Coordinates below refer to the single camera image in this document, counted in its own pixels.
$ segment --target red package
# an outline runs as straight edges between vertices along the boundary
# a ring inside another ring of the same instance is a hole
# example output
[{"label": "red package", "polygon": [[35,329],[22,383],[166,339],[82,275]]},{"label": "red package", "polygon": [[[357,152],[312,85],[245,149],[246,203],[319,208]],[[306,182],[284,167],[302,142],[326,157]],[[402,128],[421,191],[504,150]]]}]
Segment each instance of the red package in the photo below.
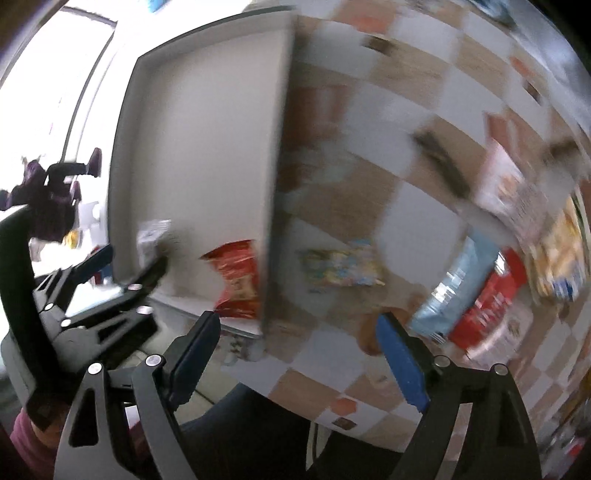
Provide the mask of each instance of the red package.
[{"label": "red package", "polygon": [[222,317],[256,319],[259,309],[258,273],[252,240],[224,244],[201,257],[226,282],[214,311]]},{"label": "red package", "polygon": [[512,248],[503,250],[474,306],[462,315],[448,339],[464,350],[478,345],[499,325],[525,282],[527,274],[519,255]]}]

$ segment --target white tile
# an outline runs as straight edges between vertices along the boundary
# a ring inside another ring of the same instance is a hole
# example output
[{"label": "white tile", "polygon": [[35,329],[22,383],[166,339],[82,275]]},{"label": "white tile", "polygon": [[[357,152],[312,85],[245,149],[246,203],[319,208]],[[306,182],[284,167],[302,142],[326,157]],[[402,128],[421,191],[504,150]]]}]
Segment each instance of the white tile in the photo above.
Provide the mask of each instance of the white tile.
[{"label": "white tile", "polygon": [[398,177],[410,172],[420,149],[392,122],[368,122],[346,137],[347,149]]},{"label": "white tile", "polygon": [[350,430],[343,430],[333,424],[333,422],[340,418],[340,416],[332,412],[330,408],[327,408],[322,412],[314,421],[319,425],[324,425],[325,427],[336,430],[337,432],[341,432],[350,437],[358,437],[367,432],[388,414],[383,410],[367,405],[359,400],[355,401],[357,402],[357,411],[345,417],[357,424],[356,427],[353,427]]},{"label": "white tile", "polygon": [[403,402],[398,407],[393,409],[390,413],[393,415],[397,415],[398,417],[402,417],[404,419],[413,421],[414,423],[418,423],[423,418],[423,414],[417,410],[414,405],[410,403]]},{"label": "white tile", "polygon": [[485,113],[501,113],[503,101],[455,67],[449,68],[437,114],[484,146]]},{"label": "white tile", "polygon": [[364,36],[351,25],[324,22],[296,60],[354,78],[367,78],[380,54],[362,45]]},{"label": "white tile", "polygon": [[376,244],[392,273],[431,289],[444,275],[464,225],[447,207],[405,182],[386,209]]},{"label": "white tile", "polygon": [[322,325],[314,330],[290,367],[338,391],[363,373],[363,352],[348,333]]},{"label": "white tile", "polygon": [[234,365],[224,365],[221,370],[261,395],[267,396],[281,376],[287,372],[287,364],[267,355],[258,362],[245,362],[239,359]]},{"label": "white tile", "polygon": [[585,305],[583,305],[583,309],[579,314],[579,318],[575,322],[573,326],[573,336],[579,341],[582,342],[589,331],[589,326],[591,325],[591,300],[587,300]]},{"label": "white tile", "polygon": [[349,102],[343,119],[343,130],[351,133],[369,122],[391,122],[399,129],[412,133],[425,125],[433,114],[390,90],[369,82],[361,84]]},{"label": "white tile", "polygon": [[400,95],[363,82],[343,121],[346,148],[404,177],[418,153],[411,133],[432,116],[426,108]]},{"label": "white tile", "polygon": [[436,18],[408,10],[388,30],[396,40],[408,43],[448,63],[456,59],[461,32]]},{"label": "white tile", "polygon": [[554,361],[569,335],[570,327],[560,320],[556,320],[538,347],[532,364],[542,372],[545,371]]},{"label": "white tile", "polygon": [[531,388],[522,396],[525,408],[527,408],[527,410],[532,409],[535,404],[537,404],[538,401],[544,396],[552,383],[552,379],[545,373],[542,373],[538,380],[536,380]]},{"label": "white tile", "polygon": [[290,302],[318,318],[324,318],[335,301],[336,289],[315,293],[301,267],[300,252],[309,248],[343,249],[347,246],[328,233],[294,218],[280,245],[281,261],[277,266],[277,281],[282,295]]},{"label": "white tile", "polygon": [[550,103],[540,97],[541,104],[527,93],[523,77],[513,67],[508,69],[509,75],[505,85],[505,101],[507,105],[525,120],[537,134],[546,139],[550,130]]},{"label": "white tile", "polygon": [[509,58],[513,48],[513,39],[487,20],[473,12],[468,12],[464,17],[463,30],[466,35],[472,37],[498,57],[503,60]]}]

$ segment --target beige tile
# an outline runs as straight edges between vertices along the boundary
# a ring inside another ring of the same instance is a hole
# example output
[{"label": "beige tile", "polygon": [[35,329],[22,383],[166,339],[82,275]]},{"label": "beige tile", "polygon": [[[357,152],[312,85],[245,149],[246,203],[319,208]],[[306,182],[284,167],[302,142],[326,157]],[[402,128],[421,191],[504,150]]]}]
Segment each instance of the beige tile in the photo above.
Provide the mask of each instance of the beige tile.
[{"label": "beige tile", "polygon": [[450,210],[454,209],[457,197],[433,166],[433,160],[425,155],[420,154],[417,156],[413,162],[413,169],[404,180],[421,189]]},{"label": "beige tile", "polygon": [[361,290],[365,301],[370,305],[382,309],[395,307],[414,312],[420,306],[415,304],[416,301],[422,303],[428,296],[429,292],[423,285],[410,283],[387,268],[384,268],[383,272],[383,287]]},{"label": "beige tile", "polygon": [[468,185],[474,186],[485,160],[484,147],[441,117],[435,117],[428,129],[433,132]]},{"label": "beige tile", "polygon": [[564,118],[556,111],[556,108],[550,108],[550,143],[563,142],[574,138],[574,132],[564,121]]},{"label": "beige tile", "polygon": [[541,96],[548,98],[547,71],[540,62],[533,58],[517,43],[513,46],[509,62],[523,78],[538,90]]},{"label": "beige tile", "polygon": [[290,88],[321,88],[329,85],[356,85],[357,79],[334,70],[324,69],[309,63],[294,62],[290,73]]},{"label": "beige tile", "polygon": [[289,369],[279,379],[269,399],[301,417],[314,420],[338,396],[336,390]]},{"label": "beige tile", "polygon": [[551,387],[546,390],[542,398],[538,400],[538,403],[534,405],[534,407],[530,410],[531,416],[538,416],[541,415],[542,417],[546,416],[546,412],[548,409],[554,405],[554,403],[560,398],[560,396],[564,393],[564,389],[556,383],[553,383]]},{"label": "beige tile", "polygon": [[379,307],[367,300],[364,291],[383,288],[383,286],[379,285],[341,288],[337,293],[333,306],[324,317],[324,321],[356,336],[364,315]]},{"label": "beige tile", "polygon": [[332,20],[352,25],[360,32],[385,34],[396,13],[395,2],[346,0]]},{"label": "beige tile", "polygon": [[449,64],[418,48],[392,41],[390,56],[381,56],[369,81],[425,108],[433,108],[443,87]]},{"label": "beige tile", "polygon": [[433,7],[433,11],[430,9],[424,9],[421,10],[421,12],[433,18],[437,18],[450,27],[461,28],[462,20],[464,19],[464,15],[466,15],[468,10],[467,8],[455,4],[450,0],[443,0],[436,3],[436,5]]},{"label": "beige tile", "polygon": [[550,366],[546,369],[546,375],[556,380],[560,375],[560,372],[566,367],[578,346],[579,342],[577,339],[573,335],[569,335],[564,341],[560,352],[558,352]]},{"label": "beige tile", "polygon": [[546,144],[538,133],[517,113],[505,108],[505,117],[513,123],[517,132],[518,155],[513,158],[526,177],[534,176],[543,166]]},{"label": "beige tile", "polygon": [[[521,343],[519,350],[517,350],[518,357],[524,359],[526,363],[533,359],[541,343],[544,341],[546,334],[556,321],[556,310],[551,309],[548,306],[532,306],[532,312],[534,314],[534,321]],[[511,372],[513,375],[518,373],[513,370]]]},{"label": "beige tile", "polygon": [[280,294],[268,297],[267,303],[265,349],[290,364],[318,326],[318,320]]},{"label": "beige tile", "polygon": [[534,385],[541,374],[542,372],[539,369],[530,364],[521,375],[515,377],[515,383],[521,395],[525,394]]},{"label": "beige tile", "polygon": [[310,186],[295,215],[343,242],[371,238],[398,179],[363,158],[335,184]]},{"label": "beige tile", "polygon": [[372,445],[401,451],[417,428],[417,424],[396,415],[387,415],[361,436]]},{"label": "beige tile", "polygon": [[384,411],[391,411],[405,401],[396,384],[389,383],[385,388],[378,390],[374,388],[365,374],[355,380],[345,390],[345,394]]},{"label": "beige tile", "polygon": [[497,97],[503,97],[507,64],[488,48],[464,35],[457,55],[456,67],[489,89]]}]

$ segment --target metal screw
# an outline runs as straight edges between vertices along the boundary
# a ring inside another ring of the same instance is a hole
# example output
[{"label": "metal screw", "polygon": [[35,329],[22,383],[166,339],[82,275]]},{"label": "metal screw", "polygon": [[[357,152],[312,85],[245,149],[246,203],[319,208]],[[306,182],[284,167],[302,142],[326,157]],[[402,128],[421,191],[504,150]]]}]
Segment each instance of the metal screw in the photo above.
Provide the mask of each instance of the metal screw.
[{"label": "metal screw", "polygon": [[150,355],[147,359],[146,359],[146,365],[148,365],[149,367],[155,367],[156,365],[158,365],[160,362],[162,361],[162,357],[159,355]]},{"label": "metal screw", "polygon": [[433,363],[437,365],[439,368],[445,368],[449,367],[452,361],[445,355],[437,355]]},{"label": "metal screw", "polygon": [[152,315],[154,309],[152,307],[148,307],[147,305],[142,305],[137,307],[135,311],[138,312],[140,315]]},{"label": "metal screw", "polygon": [[96,375],[101,370],[103,370],[103,366],[101,364],[91,364],[91,366],[88,367],[88,373],[90,375]]},{"label": "metal screw", "polygon": [[509,373],[509,369],[503,364],[496,364],[494,370],[497,375],[506,375]]}]

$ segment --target blue gripper pad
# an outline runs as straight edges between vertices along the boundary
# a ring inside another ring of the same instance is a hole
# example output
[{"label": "blue gripper pad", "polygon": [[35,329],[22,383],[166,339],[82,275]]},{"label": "blue gripper pad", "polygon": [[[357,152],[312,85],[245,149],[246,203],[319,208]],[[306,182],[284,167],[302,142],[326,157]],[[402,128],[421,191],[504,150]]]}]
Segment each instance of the blue gripper pad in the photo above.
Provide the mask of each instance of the blue gripper pad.
[{"label": "blue gripper pad", "polygon": [[390,370],[392,370],[396,378],[398,388],[404,395],[404,399],[414,405],[419,412],[424,413],[429,406],[430,399],[427,394],[425,375],[424,370],[421,369],[421,364],[425,366],[425,360],[427,362],[430,360],[428,357],[416,358],[413,355],[413,350],[416,350],[417,347],[419,355],[425,356],[425,352],[421,351],[421,346],[418,346],[418,344],[413,345],[412,350],[410,345],[414,342],[420,342],[427,355],[430,356],[431,353],[419,338],[410,337],[391,314],[379,316],[376,337],[388,361]]}]

